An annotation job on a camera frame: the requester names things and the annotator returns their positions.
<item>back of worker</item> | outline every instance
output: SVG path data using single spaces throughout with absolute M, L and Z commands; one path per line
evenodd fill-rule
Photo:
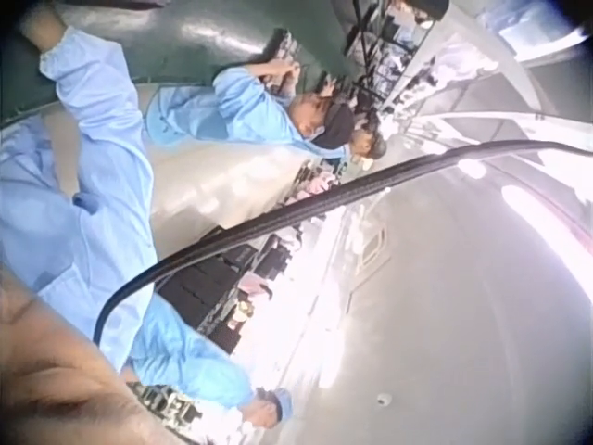
M 193 399 L 216 401 L 225 408 L 255 397 L 247 372 L 188 326 L 158 294 L 148 305 L 128 364 L 144 385 L 171 385 Z
M 347 142 L 353 128 L 347 106 L 316 93 L 282 100 L 269 94 L 259 81 L 261 76 L 284 77 L 294 70 L 296 64 L 275 59 L 223 70 L 212 86 L 163 86 L 148 106 L 146 134 L 164 147 L 175 147 L 191 137 L 199 141 L 289 145 L 331 156 L 309 140 L 328 125 L 336 127 L 329 121 L 338 121 L 339 131 L 329 148 Z

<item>blurred skin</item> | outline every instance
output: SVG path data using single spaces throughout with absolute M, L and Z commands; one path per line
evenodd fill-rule
M 6 272 L 0 304 L 3 443 L 181 444 L 94 344 Z
M 288 116 L 299 133 L 312 137 L 323 126 L 325 115 L 330 107 L 327 97 L 317 93 L 298 95 L 288 107 Z
M 276 405 L 271 401 L 255 398 L 248 405 L 239 407 L 243 421 L 255 428 L 272 429 L 278 425 Z
M 355 130 L 350 138 L 350 152 L 353 155 L 364 157 L 371 151 L 374 135 L 362 128 Z

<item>black cap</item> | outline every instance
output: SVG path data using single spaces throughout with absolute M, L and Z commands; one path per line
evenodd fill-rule
M 321 148 L 334 150 L 350 141 L 354 132 L 354 112 L 347 104 L 333 103 L 325 114 L 325 131 L 311 142 Z
M 384 140 L 384 138 L 381 136 L 379 132 L 376 132 L 374 135 L 374 141 L 372 141 L 371 149 L 365 155 L 365 158 L 377 160 L 382 158 L 386 152 L 387 142 Z

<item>overexposed light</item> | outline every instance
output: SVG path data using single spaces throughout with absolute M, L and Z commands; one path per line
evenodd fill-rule
M 239 176 L 231 185 L 233 193 L 238 197 L 246 197 L 249 194 L 249 184 L 245 178 Z
M 373 159 L 369 159 L 369 158 L 364 158 L 362 160 L 362 170 L 364 172 L 366 172 L 367 170 L 369 170 L 372 167 L 372 164 L 374 163 Z
M 325 354 L 323 355 L 322 371 L 319 377 L 319 388 L 327 389 L 334 384 L 344 356 L 344 333 L 333 331 L 326 334 Z
M 360 230 L 352 234 L 352 253 L 361 255 L 364 250 L 364 236 Z
M 457 163 L 462 172 L 474 179 L 482 179 L 486 176 L 485 165 L 475 159 L 462 159 Z
M 274 179 L 280 175 L 280 170 L 264 156 L 255 156 L 249 161 L 249 176 L 258 180 Z
M 558 150 L 541 150 L 538 156 L 546 167 L 544 172 L 574 189 L 582 202 L 593 202 L 593 159 Z
M 187 39 L 206 38 L 212 40 L 214 44 L 230 46 L 233 49 L 245 51 L 246 53 L 261 54 L 264 50 L 261 44 L 236 39 L 224 30 L 215 30 L 201 23 L 184 23 L 181 26 L 181 33 Z
M 520 187 L 502 188 L 502 196 L 558 254 L 566 268 L 593 301 L 593 256 L 550 210 Z
M 208 215 L 209 213 L 215 211 L 220 205 L 221 203 L 218 199 L 215 197 L 210 197 L 205 202 L 200 204 L 197 209 L 203 215 Z
M 447 148 L 434 141 L 426 141 L 421 146 L 421 150 L 429 155 L 442 155 L 447 151 Z

